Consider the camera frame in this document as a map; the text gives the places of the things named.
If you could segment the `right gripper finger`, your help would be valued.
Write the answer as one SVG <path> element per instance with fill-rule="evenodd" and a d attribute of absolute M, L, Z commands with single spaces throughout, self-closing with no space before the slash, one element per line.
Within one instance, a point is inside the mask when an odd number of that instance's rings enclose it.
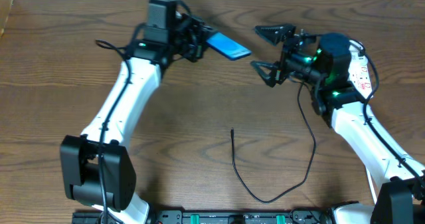
<path fill-rule="evenodd" d="M 252 68 L 269 87 L 275 87 L 278 66 L 276 63 L 253 60 L 250 62 Z"/>
<path fill-rule="evenodd" d="M 258 25 L 255 26 L 254 31 L 259 37 L 276 46 L 278 43 L 293 37 L 296 26 L 291 24 L 281 24 L 277 26 Z"/>

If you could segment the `blue Galaxy smartphone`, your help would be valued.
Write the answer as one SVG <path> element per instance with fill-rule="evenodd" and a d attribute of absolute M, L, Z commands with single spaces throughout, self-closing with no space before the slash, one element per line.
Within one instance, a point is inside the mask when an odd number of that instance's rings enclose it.
<path fill-rule="evenodd" d="M 207 44 L 229 60 L 238 60 L 251 55 L 251 51 L 222 33 L 215 33 L 207 39 Z"/>

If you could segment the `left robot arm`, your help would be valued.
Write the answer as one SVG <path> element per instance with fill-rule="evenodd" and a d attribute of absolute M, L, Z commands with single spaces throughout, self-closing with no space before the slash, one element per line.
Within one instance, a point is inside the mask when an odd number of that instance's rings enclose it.
<path fill-rule="evenodd" d="M 194 16 L 182 0 L 149 0 L 147 20 L 123 47 L 98 39 L 115 51 L 121 69 L 108 97 L 79 136 L 65 136 L 60 162 L 67 198 L 96 208 L 73 215 L 74 223 L 146 223 L 149 205 L 135 193 L 136 173 L 129 144 L 165 71 L 179 59 L 196 62 L 214 29 Z"/>

